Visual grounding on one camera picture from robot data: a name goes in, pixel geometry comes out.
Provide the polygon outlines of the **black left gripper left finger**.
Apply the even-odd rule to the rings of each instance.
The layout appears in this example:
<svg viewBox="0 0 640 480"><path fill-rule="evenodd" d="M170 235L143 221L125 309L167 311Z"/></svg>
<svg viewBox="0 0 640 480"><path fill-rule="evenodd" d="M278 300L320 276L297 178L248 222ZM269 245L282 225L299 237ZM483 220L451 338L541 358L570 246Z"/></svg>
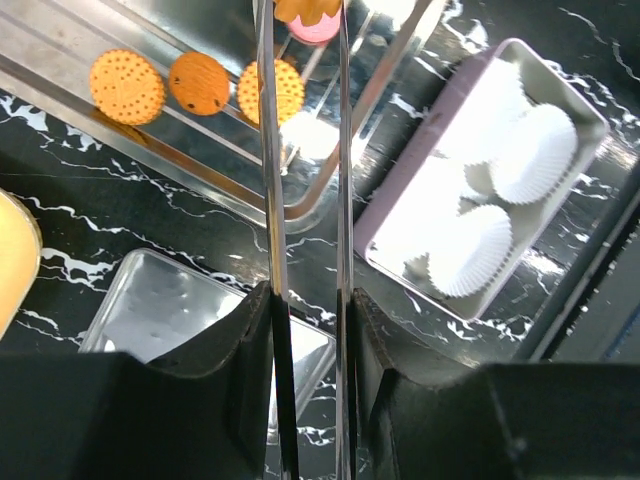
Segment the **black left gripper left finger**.
<svg viewBox="0 0 640 480"><path fill-rule="evenodd" d="M126 353L1 359L5 479L258 479L270 289L150 363Z"/></svg>

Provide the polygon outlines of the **golden flower-shaped biscuit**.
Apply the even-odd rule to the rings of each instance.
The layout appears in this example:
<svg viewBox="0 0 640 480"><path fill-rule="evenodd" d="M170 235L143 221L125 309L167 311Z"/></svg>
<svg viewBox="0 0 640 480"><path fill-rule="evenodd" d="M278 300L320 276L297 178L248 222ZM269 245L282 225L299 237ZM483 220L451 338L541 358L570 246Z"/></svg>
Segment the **golden flower-shaped biscuit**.
<svg viewBox="0 0 640 480"><path fill-rule="evenodd" d="M343 5L342 0L275 0L275 18L291 23L299 19L303 26L319 23L324 15L335 16Z"/></svg>

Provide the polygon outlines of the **pink round cookie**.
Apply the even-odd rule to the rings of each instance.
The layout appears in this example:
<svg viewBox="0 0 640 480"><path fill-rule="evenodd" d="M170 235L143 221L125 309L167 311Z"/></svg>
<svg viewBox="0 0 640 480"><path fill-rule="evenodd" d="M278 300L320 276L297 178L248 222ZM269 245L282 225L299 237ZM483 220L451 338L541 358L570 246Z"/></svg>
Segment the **pink round cookie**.
<svg viewBox="0 0 640 480"><path fill-rule="evenodd" d="M319 45L330 41L338 33L340 18L338 14L333 17L324 14L317 24L311 26L304 26L300 18L296 18L289 22L287 27L292 35L303 43Z"/></svg>

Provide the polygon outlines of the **metal serving tongs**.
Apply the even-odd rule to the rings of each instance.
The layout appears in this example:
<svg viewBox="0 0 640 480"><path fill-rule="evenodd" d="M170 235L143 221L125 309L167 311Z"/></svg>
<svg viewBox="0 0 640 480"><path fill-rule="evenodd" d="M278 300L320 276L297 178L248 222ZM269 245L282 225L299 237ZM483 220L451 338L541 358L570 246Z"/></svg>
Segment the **metal serving tongs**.
<svg viewBox="0 0 640 480"><path fill-rule="evenodd" d="M350 317L353 313L353 208L352 208L352 107L350 104L349 35L346 6L333 1L310 1L305 22L319 13L340 18L340 136L339 159L339 238L336 344L336 477L357 477L357 419L355 360L349 346ZM262 142L263 175L266 187L266 220L269 230L269 268L271 324L274 340L278 434L281 448L281 477L299 477L296 407L294 402L293 360L287 266L285 260L285 221L280 180L280 134L277 123L277 87L273 24L275 4L259 1L255 6L258 41L257 76L259 86L259 126Z"/></svg>

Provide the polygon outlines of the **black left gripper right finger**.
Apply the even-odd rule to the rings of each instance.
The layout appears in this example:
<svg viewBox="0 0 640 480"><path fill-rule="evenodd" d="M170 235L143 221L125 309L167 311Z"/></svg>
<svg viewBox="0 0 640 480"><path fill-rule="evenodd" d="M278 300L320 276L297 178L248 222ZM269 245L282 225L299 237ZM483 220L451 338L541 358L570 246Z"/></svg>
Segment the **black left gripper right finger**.
<svg viewBox="0 0 640 480"><path fill-rule="evenodd" d="M378 479L635 479L639 369L466 366L353 293L362 438Z"/></svg>

